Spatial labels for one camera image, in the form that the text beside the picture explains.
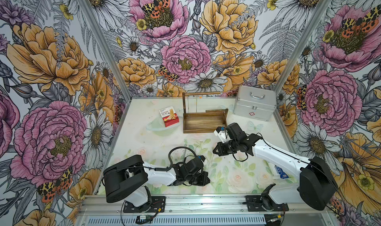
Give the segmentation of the wooden jewelry display stand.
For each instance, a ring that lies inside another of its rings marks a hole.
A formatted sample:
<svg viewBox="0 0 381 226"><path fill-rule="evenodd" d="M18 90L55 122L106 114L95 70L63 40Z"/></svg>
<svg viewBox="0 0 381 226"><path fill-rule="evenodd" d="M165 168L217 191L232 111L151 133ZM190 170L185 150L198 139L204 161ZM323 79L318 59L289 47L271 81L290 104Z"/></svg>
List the wooden jewelry display stand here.
<svg viewBox="0 0 381 226"><path fill-rule="evenodd" d="M218 95L220 92L182 93L183 100L183 133L213 133L217 127L227 126L228 109L207 110L204 113L188 113L186 97Z"/></svg>

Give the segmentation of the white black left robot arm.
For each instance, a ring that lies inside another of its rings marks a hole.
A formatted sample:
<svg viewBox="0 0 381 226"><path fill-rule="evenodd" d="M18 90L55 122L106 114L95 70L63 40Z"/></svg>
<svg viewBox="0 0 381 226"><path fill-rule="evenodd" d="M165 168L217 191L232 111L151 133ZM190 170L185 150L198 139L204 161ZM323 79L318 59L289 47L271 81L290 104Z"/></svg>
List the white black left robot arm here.
<svg viewBox="0 0 381 226"><path fill-rule="evenodd" d="M180 149L189 151L191 159L174 163L171 154ZM103 172L102 180L107 203L124 201L122 209L125 213L160 213L165 209L166 198L153 197L148 189L149 184L201 187L210 184L208 172L204 170L204 156L197 155L188 147L175 147L168 157L168 167L144 162L141 155L134 155L108 167Z"/></svg>

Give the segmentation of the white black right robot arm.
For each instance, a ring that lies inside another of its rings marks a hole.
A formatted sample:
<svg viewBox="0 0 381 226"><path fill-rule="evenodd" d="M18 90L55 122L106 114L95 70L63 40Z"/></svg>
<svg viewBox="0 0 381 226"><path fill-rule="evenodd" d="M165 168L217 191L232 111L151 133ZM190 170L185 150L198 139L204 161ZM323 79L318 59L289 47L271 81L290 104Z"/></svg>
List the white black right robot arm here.
<svg viewBox="0 0 381 226"><path fill-rule="evenodd" d="M290 186L270 184L254 201L256 207L274 211L277 205L305 203L322 211L338 191L327 163L320 157L308 158L291 153L266 142L259 133L245 133L237 123L218 127L214 134L220 139L213 149L214 154L221 157L242 152L272 163L296 178L297 183Z"/></svg>

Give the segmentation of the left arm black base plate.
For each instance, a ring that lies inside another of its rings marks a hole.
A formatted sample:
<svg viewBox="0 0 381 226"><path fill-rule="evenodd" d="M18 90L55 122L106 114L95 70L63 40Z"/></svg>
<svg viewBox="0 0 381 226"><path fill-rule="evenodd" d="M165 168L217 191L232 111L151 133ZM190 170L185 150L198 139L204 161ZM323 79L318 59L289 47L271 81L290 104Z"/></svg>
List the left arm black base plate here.
<svg viewBox="0 0 381 226"><path fill-rule="evenodd" d="M123 213L163 213L165 211L165 196L153 196L147 203L136 207L132 203L126 202L123 207Z"/></svg>

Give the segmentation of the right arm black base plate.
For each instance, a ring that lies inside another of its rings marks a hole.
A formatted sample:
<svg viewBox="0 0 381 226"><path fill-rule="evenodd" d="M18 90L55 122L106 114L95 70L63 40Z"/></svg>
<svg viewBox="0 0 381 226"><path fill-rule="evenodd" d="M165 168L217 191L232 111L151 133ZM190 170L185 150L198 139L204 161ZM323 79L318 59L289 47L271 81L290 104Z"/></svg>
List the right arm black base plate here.
<svg viewBox="0 0 381 226"><path fill-rule="evenodd" d="M248 195L245 196L244 204L249 212L287 212L287 204L276 204L268 196Z"/></svg>

